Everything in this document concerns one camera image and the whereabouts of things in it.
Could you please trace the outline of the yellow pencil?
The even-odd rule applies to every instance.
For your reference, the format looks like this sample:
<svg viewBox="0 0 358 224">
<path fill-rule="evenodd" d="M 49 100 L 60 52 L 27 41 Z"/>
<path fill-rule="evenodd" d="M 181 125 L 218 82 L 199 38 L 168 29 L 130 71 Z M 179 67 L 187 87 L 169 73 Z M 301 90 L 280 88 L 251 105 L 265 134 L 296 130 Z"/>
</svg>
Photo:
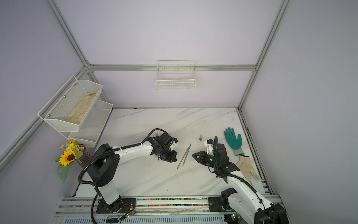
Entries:
<svg viewBox="0 0 358 224">
<path fill-rule="evenodd" d="M 181 164 L 183 163 L 184 158 L 186 157 L 186 155 L 187 155 L 187 153 L 188 153 L 189 149 L 190 149 L 190 146 L 186 149 L 186 151 L 185 151 L 185 153 L 184 153 L 184 155 L 183 155 L 183 157 L 182 157 L 182 159 L 181 159 L 181 161 L 180 161 L 179 165 L 177 166 L 176 170 L 178 170 L 178 169 L 179 169 L 179 167 L 181 166 Z"/>
</svg>

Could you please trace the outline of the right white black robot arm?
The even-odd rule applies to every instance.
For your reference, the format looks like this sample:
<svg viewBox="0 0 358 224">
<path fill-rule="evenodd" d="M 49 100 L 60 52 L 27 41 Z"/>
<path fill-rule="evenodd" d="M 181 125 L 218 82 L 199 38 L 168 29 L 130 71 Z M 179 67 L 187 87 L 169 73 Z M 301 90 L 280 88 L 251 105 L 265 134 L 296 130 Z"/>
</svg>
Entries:
<svg viewBox="0 0 358 224">
<path fill-rule="evenodd" d="M 211 212 L 235 212 L 248 224 L 288 224 L 286 210 L 261 195 L 244 177 L 240 169 L 229 160 L 225 146 L 210 142 L 206 151 L 192 157 L 213 169 L 216 177 L 229 185 L 220 197 L 208 199 Z"/>
</svg>

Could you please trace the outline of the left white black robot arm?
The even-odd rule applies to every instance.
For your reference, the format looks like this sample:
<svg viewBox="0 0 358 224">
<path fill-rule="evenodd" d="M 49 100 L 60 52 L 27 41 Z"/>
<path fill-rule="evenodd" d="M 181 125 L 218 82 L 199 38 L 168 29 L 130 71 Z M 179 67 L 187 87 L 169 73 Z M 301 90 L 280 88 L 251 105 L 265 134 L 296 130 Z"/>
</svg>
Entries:
<svg viewBox="0 0 358 224">
<path fill-rule="evenodd" d="M 177 152 L 174 148 L 178 140 L 167 132 L 160 136 L 152 137 L 150 134 L 140 143 L 111 147 L 103 144 L 92 156 L 91 165 L 86 173 L 94 183 L 94 190 L 101 197 L 100 209 L 109 213 L 123 212 L 124 208 L 132 208 L 133 203 L 125 204 L 116 189 L 113 178 L 119 165 L 143 156 L 156 155 L 160 160 L 176 162 Z"/>
</svg>

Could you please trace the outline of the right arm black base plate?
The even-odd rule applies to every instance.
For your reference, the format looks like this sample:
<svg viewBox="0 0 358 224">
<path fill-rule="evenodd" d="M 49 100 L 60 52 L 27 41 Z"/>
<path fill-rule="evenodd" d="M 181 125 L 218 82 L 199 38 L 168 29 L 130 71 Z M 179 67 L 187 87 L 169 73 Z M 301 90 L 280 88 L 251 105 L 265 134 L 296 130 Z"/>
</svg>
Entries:
<svg viewBox="0 0 358 224">
<path fill-rule="evenodd" d="M 208 198 L 210 212 L 229 212 L 232 208 L 229 206 L 228 201 L 222 197 L 209 197 Z"/>
</svg>

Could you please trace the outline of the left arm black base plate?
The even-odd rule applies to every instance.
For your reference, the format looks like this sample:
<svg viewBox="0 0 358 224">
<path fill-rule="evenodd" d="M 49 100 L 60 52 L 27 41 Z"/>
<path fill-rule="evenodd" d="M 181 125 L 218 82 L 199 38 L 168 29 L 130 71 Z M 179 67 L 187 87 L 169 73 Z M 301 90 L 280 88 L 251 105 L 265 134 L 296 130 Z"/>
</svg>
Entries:
<svg viewBox="0 0 358 224">
<path fill-rule="evenodd" d="M 112 204 L 107 204 L 104 199 L 98 201 L 97 214 L 128 214 L 134 211 L 137 200 L 135 198 L 122 198 Z"/>
</svg>

